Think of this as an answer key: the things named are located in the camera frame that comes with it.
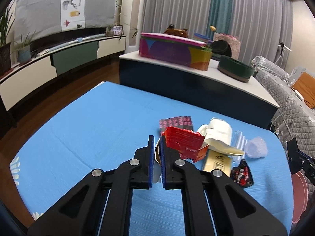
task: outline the pink plastic basin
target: pink plastic basin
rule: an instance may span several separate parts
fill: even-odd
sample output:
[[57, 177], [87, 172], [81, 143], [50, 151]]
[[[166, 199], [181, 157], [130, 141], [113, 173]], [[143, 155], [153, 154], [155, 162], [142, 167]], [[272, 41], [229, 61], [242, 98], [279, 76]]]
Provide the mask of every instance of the pink plastic basin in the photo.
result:
[[293, 218], [292, 223], [296, 224], [306, 209], [308, 202], [308, 188], [302, 172], [291, 175], [293, 185]]

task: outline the crumpled red packaging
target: crumpled red packaging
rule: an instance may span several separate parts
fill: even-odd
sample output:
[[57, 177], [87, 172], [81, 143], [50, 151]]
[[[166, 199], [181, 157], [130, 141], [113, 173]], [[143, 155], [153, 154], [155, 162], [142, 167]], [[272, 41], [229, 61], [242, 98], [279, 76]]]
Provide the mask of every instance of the crumpled red packaging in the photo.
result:
[[162, 135], [167, 147], [177, 150], [181, 159], [190, 159], [195, 163], [207, 154], [209, 145], [204, 144], [204, 136], [199, 132], [167, 127]]
[[254, 184], [252, 173], [245, 159], [241, 159], [239, 166], [231, 170], [230, 177], [243, 188], [250, 187]]

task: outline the flower pot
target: flower pot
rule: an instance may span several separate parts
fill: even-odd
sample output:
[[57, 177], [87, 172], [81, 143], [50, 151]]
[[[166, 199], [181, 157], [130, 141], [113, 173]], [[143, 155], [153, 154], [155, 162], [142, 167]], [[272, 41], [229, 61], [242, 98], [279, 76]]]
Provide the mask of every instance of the flower pot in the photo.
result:
[[0, 47], [0, 76], [11, 68], [10, 44]]
[[31, 49], [30, 46], [26, 46], [21, 50], [18, 50], [18, 61], [20, 64], [27, 63], [31, 60]]

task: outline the sofa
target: sofa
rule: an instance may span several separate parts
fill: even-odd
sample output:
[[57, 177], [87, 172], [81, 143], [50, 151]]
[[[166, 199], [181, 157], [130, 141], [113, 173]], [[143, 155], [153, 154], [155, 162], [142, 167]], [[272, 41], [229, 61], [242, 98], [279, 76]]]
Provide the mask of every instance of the sofa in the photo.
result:
[[[257, 72], [255, 78], [280, 106], [272, 121], [286, 154], [286, 143], [295, 137], [299, 149], [307, 155], [315, 157], [315, 109], [310, 109], [290, 88], [303, 72], [307, 72], [314, 78], [315, 73], [297, 67], [291, 74], [288, 74], [262, 56], [255, 57], [252, 64]], [[315, 191], [315, 186], [307, 178], [306, 181], [308, 199], [310, 199]]]

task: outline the curtain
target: curtain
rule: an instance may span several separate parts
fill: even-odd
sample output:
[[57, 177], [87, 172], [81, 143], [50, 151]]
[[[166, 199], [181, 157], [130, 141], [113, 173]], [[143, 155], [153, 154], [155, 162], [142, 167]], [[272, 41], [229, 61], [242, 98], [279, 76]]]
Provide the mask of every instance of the curtain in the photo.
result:
[[233, 0], [211, 0], [209, 19], [207, 25], [207, 36], [213, 39], [214, 32], [210, 30], [210, 26], [215, 26], [217, 32], [227, 34], [229, 32]]
[[[292, 0], [233, 0], [230, 35], [242, 41], [239, 60], [250, 64], [256, 56], [275, 62], [284, 42], [290, 47], [293, 30]], [[288, 53], [277, 63], [285, 68]]]
[[142, 32], [163, 33], [174, 24], [188, 28], [189, 37], [194, 33], [205, 35], [211, 0], [145, 0]]

